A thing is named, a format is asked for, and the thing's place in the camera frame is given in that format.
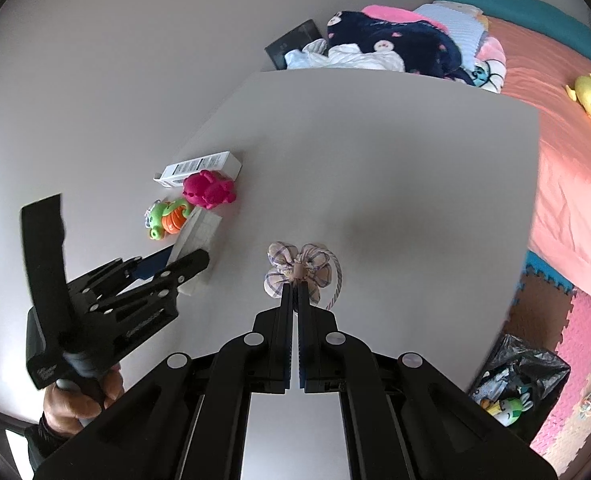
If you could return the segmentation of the left hand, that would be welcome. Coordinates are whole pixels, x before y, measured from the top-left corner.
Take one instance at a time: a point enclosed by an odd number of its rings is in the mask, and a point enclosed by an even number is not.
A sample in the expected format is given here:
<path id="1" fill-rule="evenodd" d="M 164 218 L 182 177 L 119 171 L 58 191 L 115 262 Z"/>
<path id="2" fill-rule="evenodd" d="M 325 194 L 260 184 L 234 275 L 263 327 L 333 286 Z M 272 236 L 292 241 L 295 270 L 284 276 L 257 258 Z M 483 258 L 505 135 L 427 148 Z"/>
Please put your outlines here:
<path id="1" fill-rule="evenodd" d="M 123 396 L 124 380 L 120 364 L 112 366 L 102 378 L 104 408 L 109 408 Z M 82 420 L 101 413 L 100 404 L 80 391 L 68 391 L 55 384 L 48 386 L 44 395 L 44 419 L 49 429 L 59 437 L 71 438 L 82 431 Z"/>

